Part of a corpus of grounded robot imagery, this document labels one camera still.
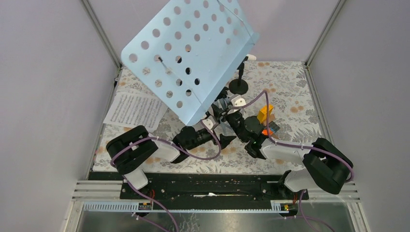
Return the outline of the yellow toy block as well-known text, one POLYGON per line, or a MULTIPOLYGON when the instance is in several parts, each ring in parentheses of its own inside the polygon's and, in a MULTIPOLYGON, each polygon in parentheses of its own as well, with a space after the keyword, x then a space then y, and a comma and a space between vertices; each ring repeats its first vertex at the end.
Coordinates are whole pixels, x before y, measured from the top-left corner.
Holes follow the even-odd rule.
POLYGON ((257 115, 257 119, 258 121, 263 124, 263 125, 267 125, 269 124, 271 121, 274 121, 276 119, 274 113, 273 113, 273 105, 269 104, 268 106, 264 106, 263 108, 261 108, 258 112, 257 115))

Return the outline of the light blue music stand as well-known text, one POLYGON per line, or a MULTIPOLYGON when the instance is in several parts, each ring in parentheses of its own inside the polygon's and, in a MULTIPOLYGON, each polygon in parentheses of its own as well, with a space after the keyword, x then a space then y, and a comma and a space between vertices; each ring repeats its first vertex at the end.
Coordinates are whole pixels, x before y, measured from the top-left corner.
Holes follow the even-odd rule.
POLYGON ((236 0, 171 0, 123 48, 121 61, 193 126, 258 39, 236 0))

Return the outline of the sheet music page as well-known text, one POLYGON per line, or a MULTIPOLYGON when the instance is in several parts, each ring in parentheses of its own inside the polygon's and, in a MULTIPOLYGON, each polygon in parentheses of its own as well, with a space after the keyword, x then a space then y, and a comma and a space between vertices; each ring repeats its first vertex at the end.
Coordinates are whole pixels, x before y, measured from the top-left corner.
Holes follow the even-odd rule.
POLYGON ((104 119, 104 124, 135 128, 144 126, 148 132, 155 131, 168 107, 157 97, 119 92, 104 119))

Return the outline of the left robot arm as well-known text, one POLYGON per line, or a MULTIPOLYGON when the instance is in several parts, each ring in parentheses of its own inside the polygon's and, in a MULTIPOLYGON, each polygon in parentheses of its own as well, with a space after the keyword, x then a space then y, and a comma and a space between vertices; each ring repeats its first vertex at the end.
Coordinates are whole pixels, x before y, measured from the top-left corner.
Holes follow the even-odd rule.
POLYGON ((114 138, 106 145, 111 157, 111 166, 132 185, 132 193, 139 199, 149 195, 150 186, 142 164, 148 158, 160 158, 171 163, 179 163, 189 155, 188 151, 207 142, 212 142, 220 149, 226 148, 234 139, 233 136, 220 134, 218 137, 208 128, 196 130, 184 126, 172 141, 154 137, 144 126, 114 138))

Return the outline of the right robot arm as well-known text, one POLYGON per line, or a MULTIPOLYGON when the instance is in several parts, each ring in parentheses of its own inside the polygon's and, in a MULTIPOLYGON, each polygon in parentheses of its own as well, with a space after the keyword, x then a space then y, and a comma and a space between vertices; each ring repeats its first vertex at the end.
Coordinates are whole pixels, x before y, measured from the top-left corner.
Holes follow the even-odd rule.
POLYGON ((313 187, 337 195, 353 178, 353 163, 324 138, 317 138, 311 145, 274 139, 273 123, 267 122, 271 106, 264 107, 258 116, 247 118, 231 106, 220 108, 212 104, 211 109, 218 122, 227 122, 240 141, 246 143, 245 150, 253 158, 284 160, 303 167, 282 175, 277 186, 281 198, 289 199, 296 192, 313 187))

